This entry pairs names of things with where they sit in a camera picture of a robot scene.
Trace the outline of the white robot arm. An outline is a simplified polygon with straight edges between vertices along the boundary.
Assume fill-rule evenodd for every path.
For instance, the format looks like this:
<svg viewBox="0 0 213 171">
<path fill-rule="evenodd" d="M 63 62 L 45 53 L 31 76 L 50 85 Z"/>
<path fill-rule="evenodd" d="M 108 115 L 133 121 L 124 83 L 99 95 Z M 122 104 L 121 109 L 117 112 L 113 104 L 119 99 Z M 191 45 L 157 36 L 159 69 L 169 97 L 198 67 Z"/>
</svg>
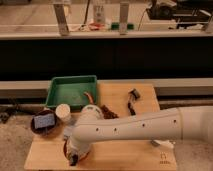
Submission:
<svg viewBox="0 0 213 171">
<path fill-rule="evenodd" d="M 81 110 L 67 140 L 65 156 L 75 166 L 95 142 L 196 139 L 213 144 L 213 106 L 177 107 L 105 119 L 96 105 Z"/>
</svg>

